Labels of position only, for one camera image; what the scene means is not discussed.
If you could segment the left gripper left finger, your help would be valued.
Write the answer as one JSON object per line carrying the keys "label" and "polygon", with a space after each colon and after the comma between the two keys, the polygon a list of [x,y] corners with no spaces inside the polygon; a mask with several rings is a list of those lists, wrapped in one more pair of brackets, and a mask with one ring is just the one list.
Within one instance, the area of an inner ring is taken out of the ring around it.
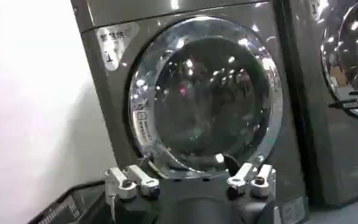
{"label": "left gripper left finger", "polygon": [[131,200],[138,193],[148,198],[160,196],[160,181],[150,177],[139,166],[133,164],[124,170],[109,168],[105,172],[105,193],[107,198]]}

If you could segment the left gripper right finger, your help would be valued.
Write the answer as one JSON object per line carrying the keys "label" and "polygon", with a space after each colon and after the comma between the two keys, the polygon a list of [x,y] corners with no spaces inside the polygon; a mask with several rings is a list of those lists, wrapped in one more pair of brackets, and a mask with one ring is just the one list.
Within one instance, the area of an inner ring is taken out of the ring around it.
{"label": "left gripper right finger", "polygon": [[229,173],[226,180],[228,198],[239,198],[247,191],[254,198],[276,198],[276,170],[269,164],[243,163],[230,155],[223,155]]}

